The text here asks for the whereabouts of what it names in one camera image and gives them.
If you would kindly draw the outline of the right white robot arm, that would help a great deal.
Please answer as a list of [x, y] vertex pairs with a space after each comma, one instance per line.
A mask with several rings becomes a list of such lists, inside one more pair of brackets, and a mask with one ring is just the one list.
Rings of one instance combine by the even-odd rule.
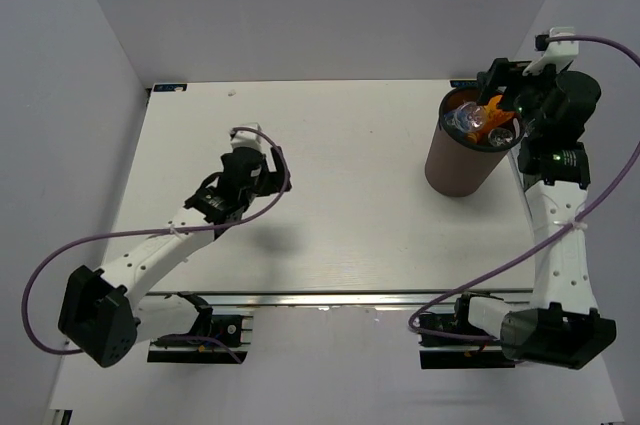
[[535, 254], [534, 287], [527, 306], [464, 294], [465, 310], [451, 319], [453, 335], [472, 344], [485, 334], [512, 361], [579, 370], [613, 343], [616, 324], [602, 317], [586, 258], [585, 209], [591, 182], [581, 136], [601, 96], [598, 82], [566, 65], [533, 71], [527, 61], [496, 59], [478, 76], [479, 99], [501, 92], [499, 106], [524, 123], [518, 170], [523, 177]]

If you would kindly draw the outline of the blue label water bottle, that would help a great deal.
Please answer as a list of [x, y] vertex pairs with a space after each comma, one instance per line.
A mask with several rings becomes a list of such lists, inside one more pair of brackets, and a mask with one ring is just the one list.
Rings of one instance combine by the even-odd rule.
[[488, 121], [488, 114], [484, 106], [467, 101], [444, 115], [447, 126], [457, 132], [470, 134], [479, 132]]

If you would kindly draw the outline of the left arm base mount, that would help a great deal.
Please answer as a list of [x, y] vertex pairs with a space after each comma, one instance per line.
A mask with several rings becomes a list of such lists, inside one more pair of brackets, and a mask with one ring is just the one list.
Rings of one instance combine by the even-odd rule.
[[252, 341], [253, 313], [216, 307], [187, 292], [147, 296], [149, 315], [141, 320], [159, 335], [150, 340], [149, 363], [240, 365]]

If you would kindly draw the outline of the orange juice bottle label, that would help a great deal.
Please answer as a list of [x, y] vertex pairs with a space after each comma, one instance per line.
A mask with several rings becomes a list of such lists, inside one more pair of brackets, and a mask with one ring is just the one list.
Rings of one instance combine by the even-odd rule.
[[495, 95], [484, 106], [486, 114], [486, 122], [483, 127], [484, 131], [490, 131], [494, 128], [500, 127], [514, 118], [514, 112], [505, 111], [499, 107], [501, 99], [502, 95]]

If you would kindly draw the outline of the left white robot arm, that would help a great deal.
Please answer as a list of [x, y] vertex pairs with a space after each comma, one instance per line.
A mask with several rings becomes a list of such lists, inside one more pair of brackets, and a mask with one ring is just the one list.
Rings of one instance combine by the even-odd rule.
[[202, 182], [167, 228], [147, 233], [133, 250], [95, 270], [81, 266], [70, 275], [58, 328], [99, 366], [115, 365], [146, 340], [227, 346], [215, 330], [211, 306], [199, 295], [149, 293], [191, 255], [246, 223], [256, 198], [280, 199], [291, 188], [278, 146], [268, 156], [240, 146], [221, 161], [222, 171]]

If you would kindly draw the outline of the clear plastic bottle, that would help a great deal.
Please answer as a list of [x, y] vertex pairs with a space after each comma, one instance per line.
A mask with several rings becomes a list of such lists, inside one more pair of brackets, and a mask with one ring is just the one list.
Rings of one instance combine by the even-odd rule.
[[507, 146], [513, 142], [514, 138], [514, 133], [503, 127], [496, 127], [487, 135], [488, 144], [494, 148]]

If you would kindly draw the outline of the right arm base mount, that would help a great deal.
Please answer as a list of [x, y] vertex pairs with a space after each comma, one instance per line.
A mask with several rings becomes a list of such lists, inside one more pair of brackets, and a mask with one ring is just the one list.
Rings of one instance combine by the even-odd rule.
[[429, 330], [419, 333], [419, 359], [422, 370], [513, 369], [517, 362], [506, 358], [497, 338], [469, 340], [453, 335], [481, 336], [486, 332], [468, 322], [472, 298], [491, 298], [486, 293], [464, 292], [450, 311], [425, 311], [417, 318], [417, 327]]

